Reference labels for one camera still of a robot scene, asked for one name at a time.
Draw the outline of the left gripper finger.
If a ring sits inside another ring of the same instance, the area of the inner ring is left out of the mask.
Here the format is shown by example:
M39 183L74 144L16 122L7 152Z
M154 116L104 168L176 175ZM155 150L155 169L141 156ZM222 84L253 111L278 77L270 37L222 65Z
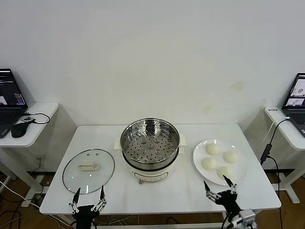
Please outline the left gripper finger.
M80 196L80 190L81 188L78 188L77 192L74 194L72 202L69 203L69 206L72 208L72 213L78 213L78 201L79 201L79 196Z
M107 201L106 201L105 192L104 192L104 185L102 185L101 186L101 192L100 192L100 199L97 202L97 204L95 204L91 208L91 211L102 212L103 209L105 208L106 204L107 204Z

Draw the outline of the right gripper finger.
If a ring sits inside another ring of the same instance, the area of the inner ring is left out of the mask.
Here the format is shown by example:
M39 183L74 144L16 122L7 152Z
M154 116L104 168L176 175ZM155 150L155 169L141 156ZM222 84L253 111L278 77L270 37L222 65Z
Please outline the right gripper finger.
M211 200L212 202L215 202L216 200L218 200L221 195L213 192L210 190L209 186L207 185L207 183L204 181L204 188L205 188L205 191L206 191L206 197Z
M236 184L234 184L228 177L226 177L225 175L223 175L225 181L227 182L228 186L230 187L230 194L237 194L236 191Z

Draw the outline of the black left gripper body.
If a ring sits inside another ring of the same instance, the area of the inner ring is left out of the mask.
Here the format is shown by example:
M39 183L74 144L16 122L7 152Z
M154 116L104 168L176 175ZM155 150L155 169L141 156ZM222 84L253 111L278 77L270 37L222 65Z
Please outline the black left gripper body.
M71 223L71 227L75 226L76 229L90 229L94 226L97 228L94 219L98 217L98 211L92 210L93 205L80 206L78 212L72 213L75 221Z

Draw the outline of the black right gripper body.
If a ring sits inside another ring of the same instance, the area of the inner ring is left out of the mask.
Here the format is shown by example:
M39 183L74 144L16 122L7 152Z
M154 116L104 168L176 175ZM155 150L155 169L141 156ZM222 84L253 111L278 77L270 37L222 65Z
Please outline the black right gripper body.
M220 196L218 197L218 199L215 200L215 203L217 205L222 205L225 208L225 210L230 214L239 214L241 208L236 203L236 199L237 199L236 192L226 190L219 192L217 194Z

